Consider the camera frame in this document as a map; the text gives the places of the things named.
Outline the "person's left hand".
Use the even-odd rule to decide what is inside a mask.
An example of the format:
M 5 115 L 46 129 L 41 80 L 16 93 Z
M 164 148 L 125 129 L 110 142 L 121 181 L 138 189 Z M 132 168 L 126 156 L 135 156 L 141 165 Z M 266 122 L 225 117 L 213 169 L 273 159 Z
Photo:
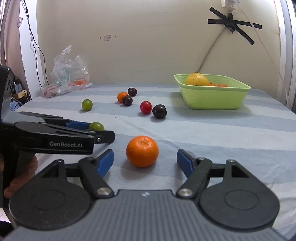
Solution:
M 34 176 L 38 168 L 38 160 L 36 156 L 27 163 L 25 170 L 10 183 L 4 191 L 4 197 L 10 199 L 20 188 L 22 188 L 28 181 L 30 181 Z

